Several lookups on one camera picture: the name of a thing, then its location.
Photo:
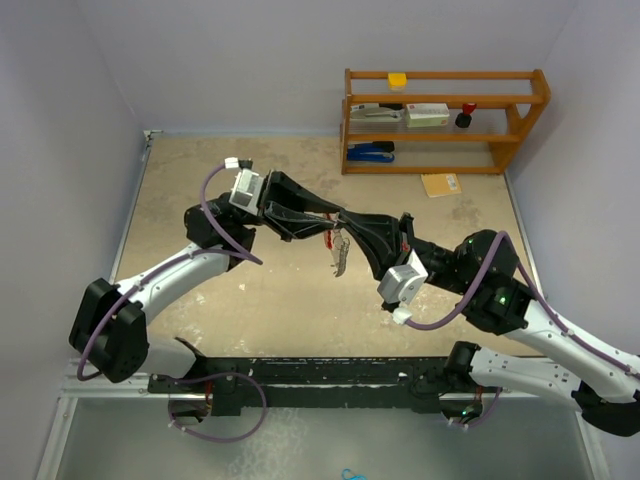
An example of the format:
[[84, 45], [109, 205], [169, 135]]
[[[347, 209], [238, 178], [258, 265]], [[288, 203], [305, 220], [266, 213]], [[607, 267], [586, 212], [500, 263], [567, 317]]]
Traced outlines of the red grey key holder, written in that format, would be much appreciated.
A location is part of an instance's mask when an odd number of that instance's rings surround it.
[[332, 224], [332, 228], [323, 233], [323, 241], [331, 253], [333, 276], [338, 278], [347, 269], [350, 239], [343, 235], [343, 228], [339, 225], [336, 214], [323, 213], [323, 217]]

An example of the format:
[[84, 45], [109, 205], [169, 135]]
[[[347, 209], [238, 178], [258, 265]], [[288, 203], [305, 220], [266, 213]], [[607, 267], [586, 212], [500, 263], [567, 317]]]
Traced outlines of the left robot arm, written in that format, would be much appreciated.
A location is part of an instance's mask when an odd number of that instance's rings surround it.
[[262, 176], [248, 159], [229, 157], [202, 182], [199, 201], [184, 214], [188, 244], [146, 271], [116, 283], [99, 278], [86, 288], [69, 344], [80, 355], [76, 377], [113, 383], [136, 373], [168, 376], [184, 392], [206, 378], [200, 352], [176, 337], [154, 340], [149, 325], [174, 302], [244, 262], [256, 229], [267, 226], [290, 241], [334, 231], [340, 207], [280, 171]]

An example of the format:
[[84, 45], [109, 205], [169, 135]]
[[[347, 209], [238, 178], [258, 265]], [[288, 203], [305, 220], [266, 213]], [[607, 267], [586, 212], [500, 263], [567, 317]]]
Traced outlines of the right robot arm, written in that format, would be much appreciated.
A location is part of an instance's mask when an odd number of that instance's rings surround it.
[[334, 226], [364, 252], [395, 323], [438, 330], [463, 316], [475, 328], [543, 355], [541, 362], [458, 341], [445, 366], [456, 391], [505, 388], [553, 399], [619, 437], [639, 431], [639, 357], [565, 319], [527, 274], [509, 235], [480, 230], [448, 250], [417, 238], [409, 214], [343, 210]]

